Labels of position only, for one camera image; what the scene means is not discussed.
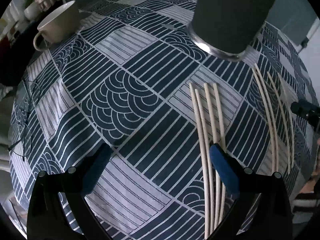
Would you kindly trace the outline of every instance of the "table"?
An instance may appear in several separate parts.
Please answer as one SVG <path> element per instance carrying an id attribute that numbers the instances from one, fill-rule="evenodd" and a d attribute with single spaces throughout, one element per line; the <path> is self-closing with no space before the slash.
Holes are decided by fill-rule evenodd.
<path id="1" fill-rule="evenodd" d="M 12 123 L 23 121 L 30 127 L 31 154 L 26 162 L 17 155 L 10 159 L 14 191 L 24 208 L 39 171 L 63 172 L 106 142 L 114 153 L 86 199 L 113 239 L 203 239 L 203 174 L 188 83 L 201 95 L 204 82 L 218 84 L 228 152 L 242 165 L 269 175 L 270 135 L 250 69 L 254 63 L 267 81 L 279 172 L 294 199 L 313 170 L 316 136 L 306 121 L 293 115 L 294 166 L 288 174 L 284 120 L 267 71 L 290 127 L 290 102 L 305 98 L 318 104 L 305 65 L 288 38 L 268 23 L 242 61 L 209 55 L 185 31 L 195 7 L 196 0 L 93 2 L 83 8 L 89 16 L 75 35 L 28 66 L 24 78 L 39 85 L 39 102 L 28 118 L 15 104 Z M 60 198 L 71 227 L 81 232 L 65 197 Z M 227 196 L 226 211 L 233 199 Z"/>

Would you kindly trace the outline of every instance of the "patterned tablecloth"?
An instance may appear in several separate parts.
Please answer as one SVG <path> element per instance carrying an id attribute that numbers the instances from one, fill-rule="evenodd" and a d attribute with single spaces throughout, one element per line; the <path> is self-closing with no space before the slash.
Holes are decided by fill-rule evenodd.
<path id="1" fill-rule="evenodd" d="M 291 101 L 305 98 L 318 104 L 305 65 L 286 36 L 268 23 L 243 61 L 210 56 L 185 30 L 195 7 L 196 0 L 91 3 L 83 8 L 90 14 L 81 20 L 79 32 L 28 66 L 25 78 L 39 85 L 39 102 L 27 119 L 15 104 L 12 123 L 23 121 L 30 128 L 31 154 L 25 162 L 14 154 L 10 159 L 14 191 L 24 208 L 40 170 L 63 172 L 106 142 L 113 157 L 86 199 L 113 239 L 203 239 L 203 174 L 188 83 L 201 95 L 204 82 L 218 84 L 228 152 L 244 166 L 269 175 L 270 136 L 250 69 L 254 63 L 268 83 L 279 171 L 294 198 L 312 172 L 316 137 L 307 122 L 293 115 L 294 166 L 288 174 L 284 120 L 267 71 L 290 127 Z M 216 110 L 213 95 L 212 102 Z M 65 197 L 60 197 L 71 227 L 80 232 Z M 226 210 L 232 201 L 228 195 Z"/>

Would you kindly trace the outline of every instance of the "beige mug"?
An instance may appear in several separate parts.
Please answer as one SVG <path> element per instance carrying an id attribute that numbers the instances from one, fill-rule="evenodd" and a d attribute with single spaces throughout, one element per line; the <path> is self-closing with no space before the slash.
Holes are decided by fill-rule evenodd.
<path id="1" fill-rule="evenodd" d="M 44 51 L 50 47 L 39 48 L 36 41 L 40 35 L 49 43 L 58 43 L 69 35 L 73 34 L 80 24 L 80 16 L 75 1 L 67 2 L 40 22 L 38 25 L 38 33 L 33 39 L 33 46 L 38 51 Z"/>

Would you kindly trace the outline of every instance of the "eyeglasses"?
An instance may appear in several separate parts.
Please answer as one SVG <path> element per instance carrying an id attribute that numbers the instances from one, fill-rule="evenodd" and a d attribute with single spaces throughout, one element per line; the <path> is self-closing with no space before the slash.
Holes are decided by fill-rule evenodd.
<path id="1" fill-rule="evenodd" d="M 25 161 L 31 153 L 31 131 L 28 123 L 29 114 L 36 108 L 40 96 L 40 87 L 33 81 L 22 80 L 18 85 L 14 100 L 14 111 L 18 121 L 11 124 L 8 138 L 10 146 L 9 154 L 12 152 L 22 157 Z"/>

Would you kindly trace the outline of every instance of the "wooden stick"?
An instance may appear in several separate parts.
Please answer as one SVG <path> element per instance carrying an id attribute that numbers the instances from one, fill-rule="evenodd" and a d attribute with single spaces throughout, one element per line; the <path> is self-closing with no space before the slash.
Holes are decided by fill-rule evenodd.
<path id="1" fill-rule="evenodd" d="M 280 107 L 281 116 L 282 116 L 282 119 L 284 120 L 285 140 L 286 140 L 286 142 L 287 142 L 288 174 L 290 174 L 290 169 L 291 169 L 290 157 L 291 157 L 291 154 L 290 154 L 290 142 L 289 142 L 289 132 L 288 132 L 287 120 L 285 119 L 285 115 L 284 115 L 284 111 L 283 111 L 281 99 L 280 99 L 278 90 L 277 90 L 277 88 L 276 88 L 276 85 L 275 85 L 275 83 L 273 82 L 272 77 L 271 77 L 271 75 L 270 75 L 269 72 L 267 72 L 267 75 L 268 75 L 268 78 L 270 79 L 270 82 L 271 82 L 273 91 L 274 91 L 275 94 L 276 94 L 276 97 L 277 97 L 277 100 L 278 100 L 278 104 L 279 104 L 279 107 Z"/>
<path id="2" fill-rule="evenodd" d="M 208 179 L 208 167 L 207 159 L 205 154 L 204 137 L 201 129 L 200 113 L 196 102 L 195 92 L 193 90 L 192 84 L 189 83 L 190 94 L 193 104 L 193 109 L 195 111 L 195 119 L 199 137 L 200 144 L 200 154 L 202 162 L 202 172 L 203 172 L 203 184 L 204 184 L 204 239 L 207 239 L 210 232 L 210 190 L 209 190 L 209 179 Z"/>
<path id="3" fill-rule="evenodd" d="M 212 130 L 212 138 L 213 138 L 213 143 L 218 143 L 218 136 L 217 136 L 217 129 L 216 129 L 216 123 L 214 119 L 214 113 L 212 109 L 212 102 L 211 102 L 211 95 L 209 92 L 209 87 L 207 83 L 204 83 L 204 92 L 205 92 L 205 97 L 207 99 L 207 104 L 208 104 L 208 110 L 209 110 L 209 117 L 210 117 L 210 124 L 211 124 L 211 130 Z M 213 231 L 217 228 L 218 226 L 218 216 L 219 216 L 219 202 L 220 202 L 220 176 L 218 172 L 216 171 L 216 204 L 214 206 L 214 198 L 213 194 L 211 195 L 211 210 L 215 207 L 215 213 L 211 211 L 211 220 L 210 220 L 210 225 L 212 220 L 214 221 L 214 225 L 210 228 L 210 234 L 213 233 Z"/>
<path id="4" fill-rule="evenodd" d="M 227 152 L 226 138 L 225 138 L 225 133 L 224 133 L 223 115 L 222 115 L 222 109 L 221 109 L 221 102 L 220 102 L 220 96 L 219 96 L 218 86 L 217 86 L 216 83 L 213 83 L 213 91 L 214 91 L 214 96 L 215 96 L 215 98 L 216 98 L 217 109 L 218 109 L 221 148 L 222 148 L 225 152 Z M 221 223 L 222 218 L 223 218 L 225 199 L 226 199 L 226 186 L 225 186 L 224 184 L 222 184 L 219 224 Z"/>
<path id="5" fill-rule="evenodd" d="M 213 201 L 214 201 L 214 187 L 213 187 L 213 174 L 212 174 L 212 164 L 210 160 L 210 152 L 209 152 L 209 139 L 208 139 L 208 131 L 207 131 L 207 125 L 204 118 L 204 111 L 201 103 L 201 98 L 199 91 L 195 89 L 196 93 L 196 99 L 198 101 L 198 107 L 200 110 L 200 118 L 201 118 L 201 124 L 202 124 L 202 130 L 204 135 L 204 145 L 205 145 L 205 151 L 206 151 L 206 157 L 207 157 L 207 163 L 208 163 L 208 172 L 209 172 L 209 190 L 210 190 L 210 234 L 213 232 Z"/>
<path id="6" fill-rule="evenodd" d="M 259 92 L 263 101 L 263 105 L 266 111 L 266 115 L 267 115 L 267 121 L 268 121 L 268 126 L 269 126 L 269 133 L 270 133 L 270 141 L 271 141 L 271 152 L 272 152 L 272 171 L 271 173 L 274 173 L 276 170 L 276 153 L 275 153 L 275 145 L 274 145 L 274 137 L 273 137 L 273 130 L 272 130 L 272 124 L 271 124 L 271 119 L 270 119 L 270 113 L 268 110 L 268 105 L 267 105 L 267 101 L 266 101 L 266 97 L 263 93 L 259 78 L 255 72 L 255 69 L 252 68 L 252 72 L 253 72 L 253 76 L 257 82 L 258 88 L 259 88 Z"/>
<path id="7" fill-rule="evenodd" d="M 272 125 L 273 125 L 273 129 L 274 129 L 274 135 L 275 135 L 275 143 L 276 143 L 276 171 L 279 170 L 279 144 L 278 144 L 278 135 L 277 135 L 277 126 L 276 126 L 276 119 L 275 119 L 275 115 L 273 113 L 273 109 L 272 109 L 272 104 L 271 104 L 271 100 L 270 100 L 270 96 L 266 87 L 266 83 L 263 79 L 263 76 L 261 75 L 260 69 L 258 68 L 258 65 L 255 63 L 254 64 L 256 66 L 258 75 L 260 77 L 261 80 L 261 84 L 262 87 L 264 89 L 266 98 L 267 98 L 267 102 L 269 105 L 269 109 L 270 109 L 270 113 L 271 113 L 271 120 L 272 120 Z"/>
<path id="8" fill-rule="evenodd" d="M 284 88 L 284 84 L 283 84 L 283 80 L 282 80 L 282 77 L 280 76 L 280 74 L 278 73 L 278 77 L 280 79 L 280 83 L 282 85 L 282 88 L 283 88 L 283 94 L 284 94 L 284 98 L 285 98 L 285 101 L 286 101 L 286 106 L 288 106 L 288 94 L 287 94 L 287 91 L 285 90 Z M 289 112 L 289 119 L 290 119 L 290 126 L 291 126 L 291 139 L 292 139 L 292 142 L 291 142 L 291 167 L 293 168 L 293 162 L 294 162 L 294 130 L 293 130 L 293 122 L 292 122 L 292 114 L 291 114 L 291 110 L 290 110 L 290 107 L 288 109 L 288 112 Z"/>

